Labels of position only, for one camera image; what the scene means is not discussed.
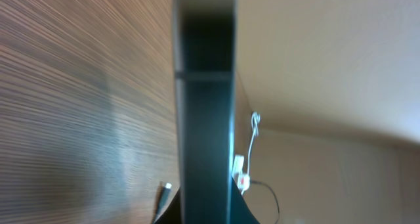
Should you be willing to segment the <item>cyan screen smartphone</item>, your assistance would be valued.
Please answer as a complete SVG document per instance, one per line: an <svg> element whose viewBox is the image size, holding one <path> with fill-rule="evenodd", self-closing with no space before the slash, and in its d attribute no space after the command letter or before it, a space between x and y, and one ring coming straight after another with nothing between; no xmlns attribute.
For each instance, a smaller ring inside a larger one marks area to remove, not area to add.
<svg viewBox="0 0 420 224"><path fill-rule="evenodd" d="M228 223L234 148L236 0L173 0L183 223Z"/></svg>

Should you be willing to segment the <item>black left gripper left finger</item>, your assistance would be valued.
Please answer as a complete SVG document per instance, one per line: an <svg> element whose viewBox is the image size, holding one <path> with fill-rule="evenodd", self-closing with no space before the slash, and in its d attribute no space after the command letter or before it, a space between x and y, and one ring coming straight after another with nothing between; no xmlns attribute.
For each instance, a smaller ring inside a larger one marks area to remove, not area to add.
<svg viewBox="0 0 420 224"><path fill-rule="evenodd" d="M170 193L171 188L161 188L157 196L157 205L153 218L153 224L181 224L181 204L179 190L175 193L166 210L163 211L163 208L169 199Z"/></svg>

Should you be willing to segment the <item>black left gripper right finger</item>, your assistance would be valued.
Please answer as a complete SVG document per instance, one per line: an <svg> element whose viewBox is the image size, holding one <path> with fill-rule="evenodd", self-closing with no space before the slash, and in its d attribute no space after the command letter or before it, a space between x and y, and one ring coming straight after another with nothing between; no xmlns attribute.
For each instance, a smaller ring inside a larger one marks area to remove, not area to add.
<svg viewBox="0 0 420 224"><path fill-rule="evenodd" d="M230 224L259 224L248 208L234 179L232 179L231 185Z"/></svg>

